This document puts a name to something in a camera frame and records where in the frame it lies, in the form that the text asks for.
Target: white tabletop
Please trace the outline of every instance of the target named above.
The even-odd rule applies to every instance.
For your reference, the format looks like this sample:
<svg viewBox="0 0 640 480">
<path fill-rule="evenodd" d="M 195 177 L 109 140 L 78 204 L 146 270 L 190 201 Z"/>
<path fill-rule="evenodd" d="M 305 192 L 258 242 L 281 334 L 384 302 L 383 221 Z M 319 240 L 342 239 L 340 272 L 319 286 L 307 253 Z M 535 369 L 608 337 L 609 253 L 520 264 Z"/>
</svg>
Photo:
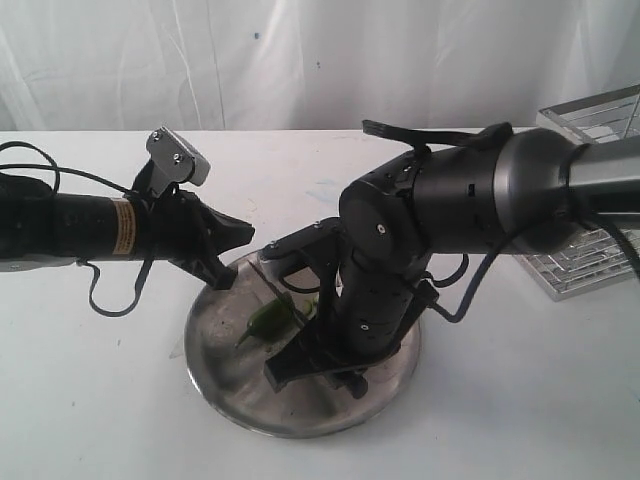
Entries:
<svg viewBox="0 0 640 480">
<path fill-rule="evenodd" d="M 130 185 L 147 160 L 147 135 L 12 132 L 0 140 L 31 141 L 63 166 Z M 194 191 L 257 229 L 252 245 L 226 261 L 335 215 L 351 179 L 403 151 L 351 131 L 184 135 L 212 163 Z M 62 191 L 111 195 L 68 176 Z M 444 276 L 458 258 L 435 263 Z M 138 268 L 107 264 L 97 300 L 128 304 Z M 180 342 L 202 282 L 158 262 L 138 308 L 107 319 L 87 303 L 90 278 L 73 266 L 0 275 L 2 479 L 640 477 L 632 281 L 553 303 L 514 259 L 501 258 L 462 324 L 423 318 L 413 382 L 378 418 L 292 441 L 230 423 L 192 387 Z M 463 289 L 445 290 L 445 305 L 453 308 Z"/>
</svg>

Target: white backdrop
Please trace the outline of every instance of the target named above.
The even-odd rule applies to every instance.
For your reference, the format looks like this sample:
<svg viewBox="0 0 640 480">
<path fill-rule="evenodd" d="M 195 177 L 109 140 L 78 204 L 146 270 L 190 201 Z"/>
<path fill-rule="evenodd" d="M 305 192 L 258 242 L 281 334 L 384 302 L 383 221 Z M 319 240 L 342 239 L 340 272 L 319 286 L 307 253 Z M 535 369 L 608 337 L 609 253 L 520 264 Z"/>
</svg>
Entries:
<svg viewBox="0 0 640 480">
<path fill-rule="evenodd" d="M 637 0 L 0 0 L 0 129 L 532 124 L 640 81 Z"/>
</svg>

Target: wire rack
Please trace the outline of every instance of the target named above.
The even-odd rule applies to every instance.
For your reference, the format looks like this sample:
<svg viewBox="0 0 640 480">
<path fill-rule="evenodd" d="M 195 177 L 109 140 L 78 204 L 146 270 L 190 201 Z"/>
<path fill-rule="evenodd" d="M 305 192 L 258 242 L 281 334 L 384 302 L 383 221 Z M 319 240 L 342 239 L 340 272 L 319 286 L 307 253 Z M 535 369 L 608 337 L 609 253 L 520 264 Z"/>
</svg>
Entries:
<svg viewBox="0 0 640 480">
<path fill-rule="evenodd" d="M 576 144 L 640 135 L 640 84 L 545 108 L 536 123 Z M 640 249 L 640 232 L 624 232 Z M 624 254 L 603 230 L 580 235 L 554 255 L 523 255 L 520 263 L 554 300 L 592 291 L 633 275 Z"/>
</svg>

